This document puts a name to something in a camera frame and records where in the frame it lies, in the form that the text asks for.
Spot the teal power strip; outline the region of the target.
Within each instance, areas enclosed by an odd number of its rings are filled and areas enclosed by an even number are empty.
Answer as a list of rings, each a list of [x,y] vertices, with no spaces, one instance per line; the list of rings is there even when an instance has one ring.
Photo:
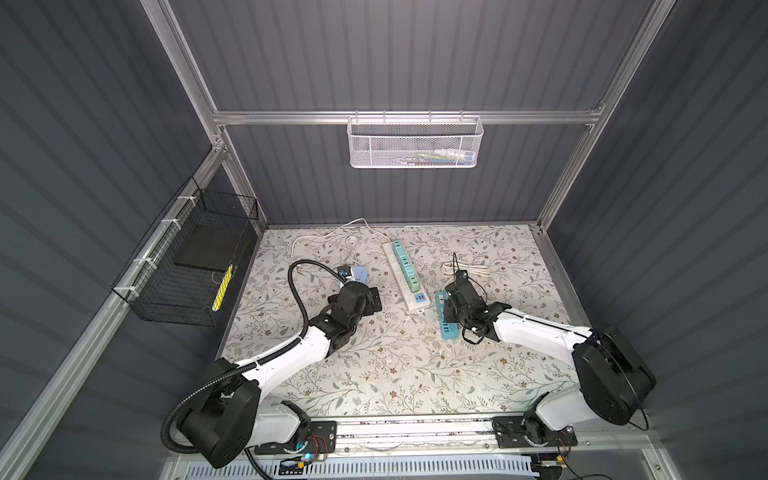
[[[454,341],[459,338],[460,331],[456,323],[449,323],[446,321],[444,309],[447,299],[448,295],[444,290],[440,290],[435,294],[435,305],[439,324],[439,332],[443,340]]]

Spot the long white power strip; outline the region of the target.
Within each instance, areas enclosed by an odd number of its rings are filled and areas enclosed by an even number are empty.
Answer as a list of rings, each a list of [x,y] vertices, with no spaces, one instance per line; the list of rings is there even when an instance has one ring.
[[[405,309],[409,313],[424,313],[432,302],[404,244],[395,240],[384,243],[382,248],[393,271]]]

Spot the blue square power socket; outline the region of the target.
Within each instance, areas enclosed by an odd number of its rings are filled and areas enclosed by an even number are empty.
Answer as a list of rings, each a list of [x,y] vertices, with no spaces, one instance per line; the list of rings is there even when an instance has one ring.
[[[350,271],[353,281],[368,284],[369,270],[367,267],[361,265],[352,265],[350,267]]]

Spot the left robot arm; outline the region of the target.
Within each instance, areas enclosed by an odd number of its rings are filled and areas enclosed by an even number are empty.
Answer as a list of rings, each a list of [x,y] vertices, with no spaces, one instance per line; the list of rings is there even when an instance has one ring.
[[[266,397],[300,370],[347,345],[360,320],[381,310],[376,287],[350,281],[309,320],[302,338],[236,363],[216,360],[199,391],[164,421],[165,446],[177,453],[199,453],[214,468],[248,449],[273,446],[279,453],[293,453],[310,447],[310,417],[290,401],[268,406]]]

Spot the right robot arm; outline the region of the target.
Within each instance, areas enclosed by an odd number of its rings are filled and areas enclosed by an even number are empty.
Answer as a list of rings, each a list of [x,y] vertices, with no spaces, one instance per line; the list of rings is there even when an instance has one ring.
[[[443,314],[449,323],[461,326],[465,341],[517,344],[575,369],[575,384],[539,395],[523,414],[520,428],[535,446],[593,419],[629,424],[657,384],[650,368],[617,329],[567,326],[506,303],[487,303],[464,269],[453,273],[445,292],[448,299]]]

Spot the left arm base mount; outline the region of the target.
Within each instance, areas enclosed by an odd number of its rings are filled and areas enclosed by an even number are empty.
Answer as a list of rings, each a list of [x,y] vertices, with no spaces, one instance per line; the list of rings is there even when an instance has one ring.
[[[301,423],[287,442],[257,445],[253,451],[257,455],[329,454],[335,451],[337,430],[335,421],[311,420]]]

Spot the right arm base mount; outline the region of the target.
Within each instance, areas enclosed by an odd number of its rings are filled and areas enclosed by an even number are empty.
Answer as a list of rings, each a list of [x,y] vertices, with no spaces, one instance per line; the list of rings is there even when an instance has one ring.
[[[499,448],[574,447],[578,444],[571,426],[555,431],[539,420],[521,415],[493,417],[491,426]]]

